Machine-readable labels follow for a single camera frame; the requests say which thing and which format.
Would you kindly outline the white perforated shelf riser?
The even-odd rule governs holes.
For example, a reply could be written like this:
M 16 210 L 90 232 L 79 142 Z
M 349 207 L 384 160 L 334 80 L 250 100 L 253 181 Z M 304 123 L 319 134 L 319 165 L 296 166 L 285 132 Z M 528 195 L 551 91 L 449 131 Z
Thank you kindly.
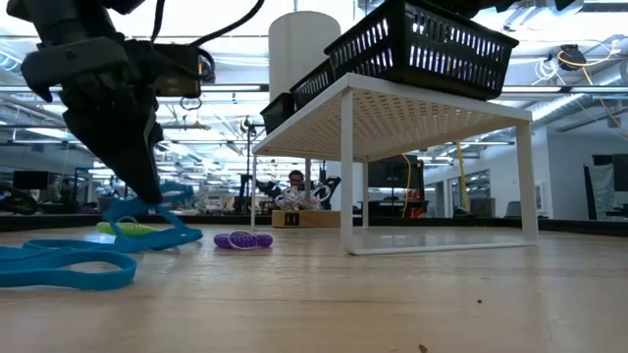
M 366 227 L 353 226 L 353 165 L 461 141 L 512 127 L 516 131 L 522 240 L 539 242 L 531 123 L 525 109 L 346 74 L 253 148 L 254 156 L 340 163 L 340 239 L 351 255 L 401 254 L 403 248 L 366 248 Z

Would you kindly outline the black computer monitor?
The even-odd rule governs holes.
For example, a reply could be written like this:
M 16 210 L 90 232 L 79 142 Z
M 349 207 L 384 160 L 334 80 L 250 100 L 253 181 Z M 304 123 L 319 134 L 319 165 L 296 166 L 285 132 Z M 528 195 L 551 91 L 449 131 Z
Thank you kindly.
M 13 187 L 20 190 L 47 189 L 50 173 L 45 171 L 13 171 Z

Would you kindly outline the brown cardboard box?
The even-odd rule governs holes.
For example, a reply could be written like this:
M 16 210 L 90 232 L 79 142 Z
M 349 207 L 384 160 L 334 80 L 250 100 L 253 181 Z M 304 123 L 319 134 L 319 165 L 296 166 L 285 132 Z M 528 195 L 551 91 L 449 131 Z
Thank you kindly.
M 339 211 L 274 210 L 275 228 L 340 228 Z

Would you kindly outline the purple spiral coil keychain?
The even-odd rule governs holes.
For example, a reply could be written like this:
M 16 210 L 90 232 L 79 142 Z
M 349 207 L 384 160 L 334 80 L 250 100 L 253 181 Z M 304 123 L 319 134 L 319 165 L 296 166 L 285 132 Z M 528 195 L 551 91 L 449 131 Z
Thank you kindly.
M 214 243 L 218 248 L 226 250 L 254 250 L 270 248 L 274 243 L 274 238 L 270 234 L 236 230 L 216 234 Z

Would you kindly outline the green spiral coil keychain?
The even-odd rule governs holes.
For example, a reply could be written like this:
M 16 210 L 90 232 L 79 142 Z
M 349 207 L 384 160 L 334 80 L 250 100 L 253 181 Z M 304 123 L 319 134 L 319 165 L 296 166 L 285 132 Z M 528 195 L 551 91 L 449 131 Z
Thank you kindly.
M 116 222 L 116 227 L 120 230 L 120 234 L 124 236 L 140 236 L 156 231 L 156 228 L 140 224 L 133 217 L 120 218 Z M 97 223 L 95 226 L 95 230 L 109 235 L 118 234 L 109 222 Z

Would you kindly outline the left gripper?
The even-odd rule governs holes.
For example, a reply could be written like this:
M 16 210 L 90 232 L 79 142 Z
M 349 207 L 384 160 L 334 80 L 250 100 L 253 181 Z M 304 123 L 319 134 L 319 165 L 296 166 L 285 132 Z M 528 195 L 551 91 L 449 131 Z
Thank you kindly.
M 153 92 L 153 44 L 114 35 L 41 43 L 26 55 L 27 86 L 46 102 L 59 86 L 71 133 L 148 204 L 162 200 L 154 157 L 164 139 Z

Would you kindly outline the white cylinder bin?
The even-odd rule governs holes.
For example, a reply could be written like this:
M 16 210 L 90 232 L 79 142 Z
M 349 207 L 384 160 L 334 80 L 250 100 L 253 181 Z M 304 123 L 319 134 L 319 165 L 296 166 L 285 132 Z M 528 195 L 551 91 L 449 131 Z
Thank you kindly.
M 268 29 L 269 95 L 273 101 L 320 65 L 324 49 L 341 34 L 333 17 L 313 11 L 275 19 Z

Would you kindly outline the black equipment cabinet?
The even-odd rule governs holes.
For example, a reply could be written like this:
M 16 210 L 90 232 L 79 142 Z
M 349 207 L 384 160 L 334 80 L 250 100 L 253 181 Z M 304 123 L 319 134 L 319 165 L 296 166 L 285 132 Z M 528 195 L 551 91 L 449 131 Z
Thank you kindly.
M 371 217 L 422 218 L 425 195 L 424 162 L 398 155 L 368 165 L 368 210 Z

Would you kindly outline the person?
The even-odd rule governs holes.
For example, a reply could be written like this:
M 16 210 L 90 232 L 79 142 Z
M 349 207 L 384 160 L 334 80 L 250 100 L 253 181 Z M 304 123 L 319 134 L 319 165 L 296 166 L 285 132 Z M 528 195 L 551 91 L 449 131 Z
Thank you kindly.
M 310 196 L 306 195 L 304 173 L 294 170 L 288 174 L 288 186 L 280 188 L 272 181 L 256 181 L 256 187 L 270 197 L 281 210 L 328 211 L 331 199 L 340 186 L 339 176 L 330 176 L 322 183 L 310 182 Z

